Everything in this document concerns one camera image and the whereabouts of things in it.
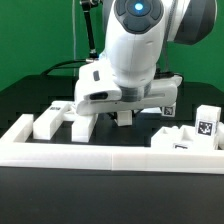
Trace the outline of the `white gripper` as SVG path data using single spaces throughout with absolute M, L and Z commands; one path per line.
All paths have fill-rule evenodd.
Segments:
M 124 90 L 114 83 L 109 63 L 95 61 L 79 70 L 74 91 L 76 113 L 84 116 L 172 106 L 181 82 L 182 78 L 174 75 L 154 79 L 142 90 Z

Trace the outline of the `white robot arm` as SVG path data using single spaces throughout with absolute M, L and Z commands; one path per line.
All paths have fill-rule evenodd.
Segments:
M 216 0 L 103 0 L 105 48 L 79 70 L 76 113 L 173 105 L 181 79 L 155 76 L 162 48 L 201 41 L 216 15 Z

